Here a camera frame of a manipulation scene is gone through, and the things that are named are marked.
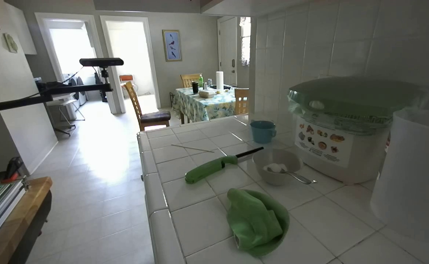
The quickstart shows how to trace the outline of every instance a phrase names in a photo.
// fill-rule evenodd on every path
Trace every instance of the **floral tablecloth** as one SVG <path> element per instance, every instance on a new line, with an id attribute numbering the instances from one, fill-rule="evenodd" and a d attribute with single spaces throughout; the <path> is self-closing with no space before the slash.
<path id="1" fill-rule="evenodd" d="M 212 98 L 203 98 L 193 94 L 192 88 L 175 89 L 172 109 L 180 118 L 180 111 L 191 121 L 199 122 L 220 117 L 229 117 L 235 114 L 236 97 L 234 89 L 214 95 Z"/>

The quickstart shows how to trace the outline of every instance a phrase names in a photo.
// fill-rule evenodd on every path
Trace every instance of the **gray bowl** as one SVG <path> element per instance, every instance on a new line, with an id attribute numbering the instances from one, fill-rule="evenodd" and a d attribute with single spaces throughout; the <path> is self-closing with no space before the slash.
<path id="1" fill-rule="evenodd" d="M 286 173 L 268 172 L 263 169 L 272 163 L 286 165 L 288 172 L 297 172 L 303 167 L 302 160 L 294 153 L 284 149 L 263 149 L 253 154 L 252 160 L 258 174 L 262 179 L 274 186 L 281 186 L 288 183 L 292 176 Z"/>

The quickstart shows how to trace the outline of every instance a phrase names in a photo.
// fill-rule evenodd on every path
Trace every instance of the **food picture label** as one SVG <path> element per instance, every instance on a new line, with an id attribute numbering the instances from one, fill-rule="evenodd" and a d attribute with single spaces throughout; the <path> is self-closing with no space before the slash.
<path id="1" fill-rule="evenodd" d="M 321 160 L 348 167 L 354 135 L 298 118 L 295 145 Z"/>

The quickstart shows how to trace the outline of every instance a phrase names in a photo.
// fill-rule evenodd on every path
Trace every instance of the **green bottle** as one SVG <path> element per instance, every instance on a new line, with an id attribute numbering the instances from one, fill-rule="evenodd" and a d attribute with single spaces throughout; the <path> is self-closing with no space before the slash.
<path id="1" fill-rule="evenodd" d="M 200 74 L 200 78 L 198 79 L 198 86 L 201 87 L 201 89 L 203 89 L 203 84 L 204 84 L 203 76 L 201 76 L 201 74 Z"/>

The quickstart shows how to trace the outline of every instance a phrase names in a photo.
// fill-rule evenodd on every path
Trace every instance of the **chair cushion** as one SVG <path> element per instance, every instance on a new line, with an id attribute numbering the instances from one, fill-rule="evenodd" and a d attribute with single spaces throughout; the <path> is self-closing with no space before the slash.
<path id="1" fill-rule="evenodd" d="M 159 111 L 141 115 L 142 123 L 169 121 L 171 118 L 169 111 Z"/>

